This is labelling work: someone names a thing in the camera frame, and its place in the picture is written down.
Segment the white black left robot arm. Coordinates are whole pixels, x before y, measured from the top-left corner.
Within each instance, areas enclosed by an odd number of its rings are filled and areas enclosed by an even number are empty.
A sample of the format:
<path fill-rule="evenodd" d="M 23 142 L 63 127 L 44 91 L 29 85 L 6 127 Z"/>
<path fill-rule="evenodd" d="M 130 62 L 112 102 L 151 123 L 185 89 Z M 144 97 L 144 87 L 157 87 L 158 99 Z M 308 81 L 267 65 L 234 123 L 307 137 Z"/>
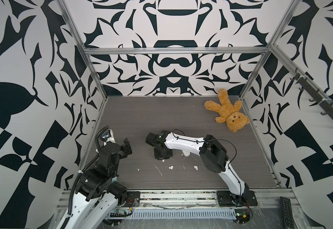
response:
<path fill-rule="evenodd" d="M 123 145 L 115 142 L 109 126 L 94 138 L 97 155 L 82 170 L 70 190 L 68 210 L 59 221 L 58 229 L 96 229 L 101 223 L 116 226 L 132 215 L 132 210 L 115 213 L 127 201 L 127 188 L 117 181 L 121 159 L 132 154 L 128 139 Z"/>

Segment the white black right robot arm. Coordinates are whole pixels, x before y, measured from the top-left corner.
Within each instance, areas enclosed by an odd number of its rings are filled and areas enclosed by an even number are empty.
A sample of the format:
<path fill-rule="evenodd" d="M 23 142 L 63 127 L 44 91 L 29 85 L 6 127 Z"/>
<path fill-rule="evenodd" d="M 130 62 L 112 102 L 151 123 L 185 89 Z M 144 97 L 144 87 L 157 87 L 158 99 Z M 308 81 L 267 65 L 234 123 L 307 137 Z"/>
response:
<path fill-rule="evenodd" d="M 181 150 L 186 157 L 190 154 L 199 156 L 209 171 L 222 178 L 234 198 L 245 202 L 248 200 L 249 186 L 238 176 L 226 148 L 214 136 L 197 138 L 163 130 L 159 134 L 149 133 L 145 142 L 154 148 L 157 160 L 171 158 L 173 150 Z"/>

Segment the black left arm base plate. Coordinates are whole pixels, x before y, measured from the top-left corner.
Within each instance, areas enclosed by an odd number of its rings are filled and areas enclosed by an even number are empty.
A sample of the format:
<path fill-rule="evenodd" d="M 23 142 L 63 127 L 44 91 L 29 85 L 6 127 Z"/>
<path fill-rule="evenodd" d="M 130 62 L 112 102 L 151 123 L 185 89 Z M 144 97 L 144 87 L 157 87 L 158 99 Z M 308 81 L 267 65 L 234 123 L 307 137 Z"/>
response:
<path fill-rule="evenodd" d="M 139 191 L 127 191 L 125 204 L 128 205 L 130 202 L 139 203 L 140 198 L 141 198 L 141 193 Z"/>

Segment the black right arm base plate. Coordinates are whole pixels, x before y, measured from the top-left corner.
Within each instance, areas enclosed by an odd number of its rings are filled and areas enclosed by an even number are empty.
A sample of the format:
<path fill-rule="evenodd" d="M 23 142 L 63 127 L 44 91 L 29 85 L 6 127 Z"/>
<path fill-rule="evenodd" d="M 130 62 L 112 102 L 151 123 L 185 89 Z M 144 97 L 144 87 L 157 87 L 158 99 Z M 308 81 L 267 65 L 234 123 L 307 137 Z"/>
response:
<path fill-rule="evenodd" d="M 243 193 L 243 196 L 237 196 L 230 191 L 217 191 L 217 201 L 221 207 L 244 207 L 257 206 L 258 201 L 253 191 Z"/>

